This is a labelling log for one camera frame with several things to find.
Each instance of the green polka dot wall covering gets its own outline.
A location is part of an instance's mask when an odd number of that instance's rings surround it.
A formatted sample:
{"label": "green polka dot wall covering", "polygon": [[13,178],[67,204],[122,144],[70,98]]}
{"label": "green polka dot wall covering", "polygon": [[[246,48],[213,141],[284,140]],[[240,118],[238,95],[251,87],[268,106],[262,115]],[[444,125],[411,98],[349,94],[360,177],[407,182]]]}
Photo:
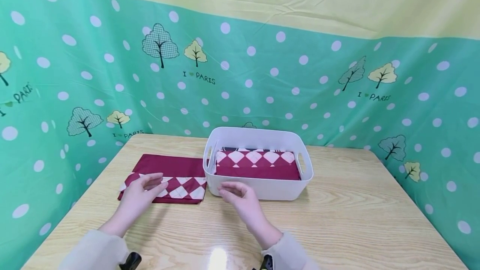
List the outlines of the green polka dot wall covering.
{"label": "green polka dot wall covering", "polygon": [[5,269],[133,135],[224,125],[371,150],[480,269],[479,41],[364,40],[142,0],[3,0],[0,23]]}

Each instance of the maroon fabric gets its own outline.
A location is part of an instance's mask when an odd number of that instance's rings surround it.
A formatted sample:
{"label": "maroon fabric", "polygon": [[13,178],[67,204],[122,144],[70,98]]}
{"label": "maroon fabric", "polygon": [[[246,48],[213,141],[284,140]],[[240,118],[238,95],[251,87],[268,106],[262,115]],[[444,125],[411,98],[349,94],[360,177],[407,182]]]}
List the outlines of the maroon fabric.
{"label": "maroon fabric", "polygon": [[128,187],[142,175],[159,172],[163,172],[168,187],[161,193],[161,197],[153,200],[153,203],[196,204],[203,200],[206,189],[203,160],[192,157],[143,154],[122,188]]}

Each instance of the white plastic storage basket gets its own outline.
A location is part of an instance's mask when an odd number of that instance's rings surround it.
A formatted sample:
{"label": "white plastic storage basket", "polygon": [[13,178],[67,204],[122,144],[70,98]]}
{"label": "white plastic storage basket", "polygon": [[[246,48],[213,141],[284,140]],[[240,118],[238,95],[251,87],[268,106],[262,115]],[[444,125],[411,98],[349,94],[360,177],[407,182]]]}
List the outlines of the white plastic storage basket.
{"label": "white plastic storage basket", "polygon": [[[217,151],[221,150],[222,147],[291,151],[294,153],[301,180],[237,178],[215,175]],[[300,167],[299,154],[303,157],[304,169]],[[205,170],[208,189],[213,195],[219,196],[218,187],[222,182],[238,181],[253,188],[259,200],[296,200],[313,178],[312,161],[299,135],[288,131],[256,128],[215,128],[208,137],[205,146],[203,170]]]}

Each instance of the beige sleeve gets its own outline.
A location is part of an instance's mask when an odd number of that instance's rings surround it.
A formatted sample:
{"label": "beige sleeve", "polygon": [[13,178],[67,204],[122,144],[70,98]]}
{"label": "beige sleeve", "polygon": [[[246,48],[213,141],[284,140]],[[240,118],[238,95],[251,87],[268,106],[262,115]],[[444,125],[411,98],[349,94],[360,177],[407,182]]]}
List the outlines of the beige sleeve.
{"label": "beige sleeve", "polygon": [[274,270],[320,269],[289,232],[284,232],[280,241],[271,248],[262,251],[262,254],[263,256],[271,255]]}
{"label": "beige sleeve", "polygon": [[122,238],[91,230],[64,258],[59,270],[117,270],[128,255],[127,244]]}

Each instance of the wood grain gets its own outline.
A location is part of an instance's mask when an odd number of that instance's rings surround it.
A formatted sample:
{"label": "wood grain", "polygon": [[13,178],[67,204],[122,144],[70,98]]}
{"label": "wood grain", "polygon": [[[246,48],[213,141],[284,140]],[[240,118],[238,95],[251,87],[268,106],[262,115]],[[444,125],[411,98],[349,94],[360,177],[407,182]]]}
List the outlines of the wood grain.
{"label": "wood grain", "polygon": [[[202,157],[206,139],[134,135],[26,263],[56,269],[89,229],[115,211],[143,153]],[[291,202],[263,201],[322,269],[467,269],[380,161],[367,150],[308,148],[315,177]],[[209,192],[199,205],[153,204],[126,242],[138,269],[249,270],[260,248],[233,209]]]}

